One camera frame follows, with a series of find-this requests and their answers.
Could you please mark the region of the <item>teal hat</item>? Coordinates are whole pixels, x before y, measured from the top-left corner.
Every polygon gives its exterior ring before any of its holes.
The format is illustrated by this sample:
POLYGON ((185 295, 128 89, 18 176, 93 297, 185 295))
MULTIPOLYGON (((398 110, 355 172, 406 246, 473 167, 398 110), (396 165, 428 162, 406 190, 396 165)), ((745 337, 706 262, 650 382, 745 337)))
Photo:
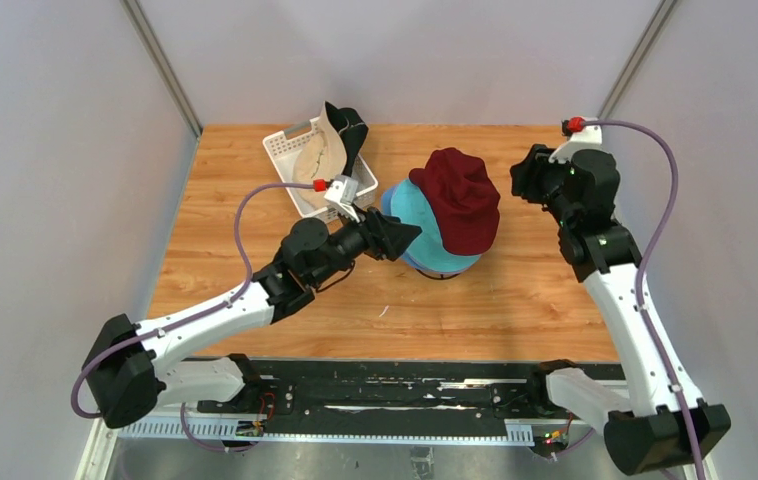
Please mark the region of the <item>teal hat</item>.
POLYGON ((402 258, 415 269, 433 274, 460 274, 482 255, 457 255, 443 245, 437 219, 420 189, 410 180, 403 180, 383 193, 381 210, 385 215, 397 217, 402 223, 414 225, 421 233, 407 247, 402 258))

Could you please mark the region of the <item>dark red hat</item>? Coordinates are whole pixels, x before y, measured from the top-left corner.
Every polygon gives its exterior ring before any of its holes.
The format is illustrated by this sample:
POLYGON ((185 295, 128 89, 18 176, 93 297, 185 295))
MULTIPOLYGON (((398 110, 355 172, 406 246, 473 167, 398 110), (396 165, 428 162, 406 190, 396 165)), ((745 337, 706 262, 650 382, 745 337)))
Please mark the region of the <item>dark red hat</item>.
POLYGON ((482 158, 455 147, 435 150, 408 179, 425 197, 448 253, 475 256, 492 247, 501 195, 482 158))

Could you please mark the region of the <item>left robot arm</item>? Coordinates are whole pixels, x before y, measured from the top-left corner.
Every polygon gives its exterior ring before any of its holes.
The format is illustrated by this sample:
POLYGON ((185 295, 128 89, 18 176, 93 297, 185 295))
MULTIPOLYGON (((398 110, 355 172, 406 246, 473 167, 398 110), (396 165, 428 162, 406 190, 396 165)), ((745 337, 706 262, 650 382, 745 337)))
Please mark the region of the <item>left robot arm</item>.
POLYGON ((226 402, 238 413, 251 412, 262 389, 237 355, 193 360, 191 354, 296 314, 324 282, 348 270, 359 256, 394 261, 421 232, 375 208, 335 232, 319 219, 301 219, 273 260, 238 287, 156 319, 134 322, 125 314, 108 319, 74 387, 88 386, 97 405, 94 417, 112 429, 181 403, 226 402))

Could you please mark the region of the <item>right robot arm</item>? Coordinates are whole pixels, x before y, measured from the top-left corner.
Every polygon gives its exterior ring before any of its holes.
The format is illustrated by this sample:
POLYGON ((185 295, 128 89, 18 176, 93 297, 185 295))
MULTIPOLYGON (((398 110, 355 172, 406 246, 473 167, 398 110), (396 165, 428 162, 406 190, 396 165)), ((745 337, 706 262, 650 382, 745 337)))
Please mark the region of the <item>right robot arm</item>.
POLYGON ((533 145, 510 169, 511 192, 555 219, 561 254, 604 319, 628 394, 609 390, 571 361, 552 360, 533 370, 527 404, 542 417, 565 410, 585 421, 625 475, 688 464, 700 469, 731 419, 723 405, 706 402, 666 337, 639 248, 614 217, 616 160, 599 149, 582 148, 566 161, 552 159, 554 152, 533 145))

